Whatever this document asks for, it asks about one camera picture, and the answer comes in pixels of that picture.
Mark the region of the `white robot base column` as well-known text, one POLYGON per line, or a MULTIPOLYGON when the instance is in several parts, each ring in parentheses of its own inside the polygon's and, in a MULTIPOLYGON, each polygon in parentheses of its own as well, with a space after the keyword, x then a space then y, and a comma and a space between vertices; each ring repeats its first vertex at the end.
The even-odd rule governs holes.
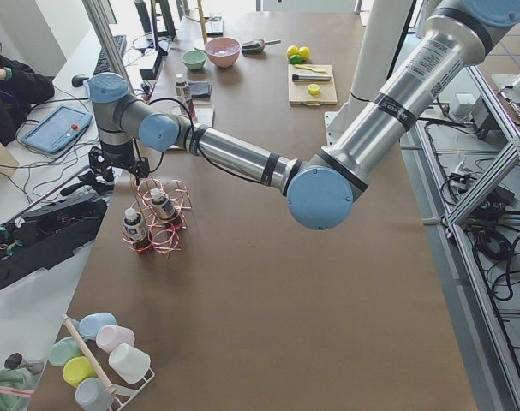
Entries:
POLYGON ((413 0, 373 2, 366 21, 349 98, 339 111, 325 113, 328 145, 332 146, 337 142, 391 77, 415 7, 416 2, 413 0))

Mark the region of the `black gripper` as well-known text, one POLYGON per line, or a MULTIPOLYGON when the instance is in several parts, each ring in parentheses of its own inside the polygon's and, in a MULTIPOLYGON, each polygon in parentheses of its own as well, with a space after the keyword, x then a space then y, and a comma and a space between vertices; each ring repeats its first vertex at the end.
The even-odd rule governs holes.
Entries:
POLYGON ((99 169, 102 174, 104 174, 108 167, 126 170, 134 174, 135 157, 132 143, 124 143, 121 145, 101 143, 100 146, 100 157, 103 161, 99 163, 99 169))

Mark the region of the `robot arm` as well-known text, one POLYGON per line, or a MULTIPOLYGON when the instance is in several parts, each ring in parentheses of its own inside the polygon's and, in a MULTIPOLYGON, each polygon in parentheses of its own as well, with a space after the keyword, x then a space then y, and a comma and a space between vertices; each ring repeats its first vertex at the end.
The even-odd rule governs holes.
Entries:
POLYGON ((443 1, 426 19, 424 37, 377 94, 350 98, 326 120, 327 143, 308 161, 289 160, 186 116, 163 114, 137 98, 119 74, 95 75, 89 97, 101 154, 133 171, 133 143, 163 152, 173 146, 251 182, 274 187, 290 214, 310 229, 330 229, 350 214, 368 174, 465 67, 482 63, 520 22, 520 1, 443 1))

